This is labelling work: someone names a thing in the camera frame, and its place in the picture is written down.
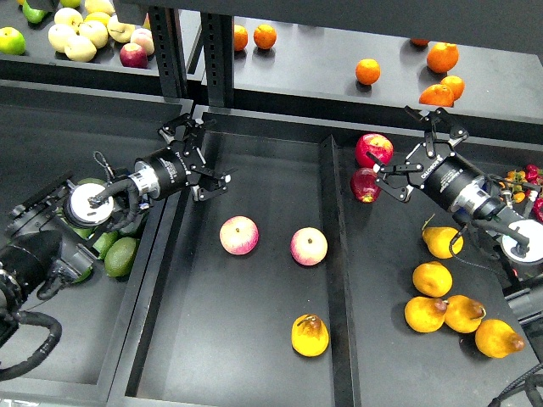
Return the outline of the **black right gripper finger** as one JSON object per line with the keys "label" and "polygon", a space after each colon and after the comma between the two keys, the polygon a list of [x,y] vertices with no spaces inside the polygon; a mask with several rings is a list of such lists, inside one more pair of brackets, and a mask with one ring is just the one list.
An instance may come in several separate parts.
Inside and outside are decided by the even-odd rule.
{"label": "black right gripper finger", "polygon": [[410,182],[414,176],[423,170],[422,164],[385,164],[373,153],[366,153],[372,161],[372,170],[376,174],[375,184],[392,198],[407,203],[415,187]]}
{"label": "black right gripper finger", "polygon": [[407,164],[441,164],[469,137],[468,130],[444,108],[404,110],[422,127],[423,140],[406,156]]}

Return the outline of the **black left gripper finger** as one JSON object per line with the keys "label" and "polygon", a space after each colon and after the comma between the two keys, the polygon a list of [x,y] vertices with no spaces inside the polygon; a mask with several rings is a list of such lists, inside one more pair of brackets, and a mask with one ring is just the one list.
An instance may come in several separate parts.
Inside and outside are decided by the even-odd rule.
{"label": "black left gripper finger", "polygon": [[229,183],[232,180],[232,174],[237,168],[231,168],[226,171],[215,171],[211,168],[201,165],[192,170],[199,179],[194,186],[191,186],[193,200],[195,202],[204,202],[211,198],[218,197],[229,191]]}
{"label": "black left gripper finger", "polygon": [[167,145],[182,142],[190,148],[196,148],[202,146],[206,129],[201,119],[194,119],[191,114],[185,113],[167,121],[157,130],[157,133]]}

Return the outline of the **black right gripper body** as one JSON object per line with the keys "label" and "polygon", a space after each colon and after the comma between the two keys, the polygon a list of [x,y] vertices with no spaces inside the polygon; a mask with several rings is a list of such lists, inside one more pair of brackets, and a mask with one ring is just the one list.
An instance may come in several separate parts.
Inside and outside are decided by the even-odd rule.
{"label": "black right gripper body", "polygon": [[416,171],[409,174],[409,184],[421,189],[441,208],[450,212],[494,212],[495,199],[484,190],[484,173],[456,153],[447,142],[434,144],[429,157],[426,143],[409,153],[409,164]]}

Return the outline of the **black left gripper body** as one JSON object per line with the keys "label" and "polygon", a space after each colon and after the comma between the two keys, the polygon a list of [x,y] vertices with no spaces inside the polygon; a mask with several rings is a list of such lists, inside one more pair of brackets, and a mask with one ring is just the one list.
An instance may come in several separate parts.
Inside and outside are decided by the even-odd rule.
{"label": "black left gripper body", "polygon": [[203,168],[204,157],[198,147],[173,143],[137,159],[133,182],[140,196],[164,199],[186,187],[196,190],[202,176],[198,170]]}

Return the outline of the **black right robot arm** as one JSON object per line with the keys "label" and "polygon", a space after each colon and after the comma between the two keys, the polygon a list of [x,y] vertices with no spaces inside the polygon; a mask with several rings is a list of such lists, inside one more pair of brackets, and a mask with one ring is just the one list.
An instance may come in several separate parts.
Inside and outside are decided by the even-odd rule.
{"label": "black right robot arm", "polygon": [[422,191],[442,209],[453,214],[462,227],[447,243],[449,254],[462,234],[475,228],[500,244],[508,264],[538,265],[542,262],[542,224],[521,215],[499,189],[502,179],[486,174],[464,159],[456,146],[469,132],[443,108],[405,111],[423,128],[424,140],[407,154],[403,164],[389,164],[368,150],[364,156],[377,174],[375,183],[393,198],[406,203],[413,190]]}

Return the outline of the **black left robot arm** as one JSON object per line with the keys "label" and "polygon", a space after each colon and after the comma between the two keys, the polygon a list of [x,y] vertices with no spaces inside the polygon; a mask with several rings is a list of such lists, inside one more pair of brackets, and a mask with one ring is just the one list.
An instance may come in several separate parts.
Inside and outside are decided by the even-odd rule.
{"label": "black left robot arm", "polygon": [[159,128],[165,146],[136,159],[133,172],[113,169],[95,152],[105,181],[76,185],[67,173],[12,210],[8,241],[1,249],[1,342],[20,326],[43,327],[48,335],[27,359],[3,367],[2,380],[38,367],[62,336],[61,324],[50,315],[25,310],[26,300],[36,295],[47,301],[84,281],[103,263],[93,245],[105,232],[135,225],[153,202],[183,190],[191,191],[197,202],[227,192],[230,172],[208,167],[201,152],[209,126],[182,114]]}

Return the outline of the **green avocado under arm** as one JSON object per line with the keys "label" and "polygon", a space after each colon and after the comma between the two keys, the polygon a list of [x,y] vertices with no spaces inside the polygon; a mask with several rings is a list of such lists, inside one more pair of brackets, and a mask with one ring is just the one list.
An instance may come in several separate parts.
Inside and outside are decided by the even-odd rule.
{"label": "green avocado under arm", "polygon": [[118,240],[118,231],[103,232],[98,240],[93,244],[92,248],[98,254],[99,259],[105,259],[108,251]]}

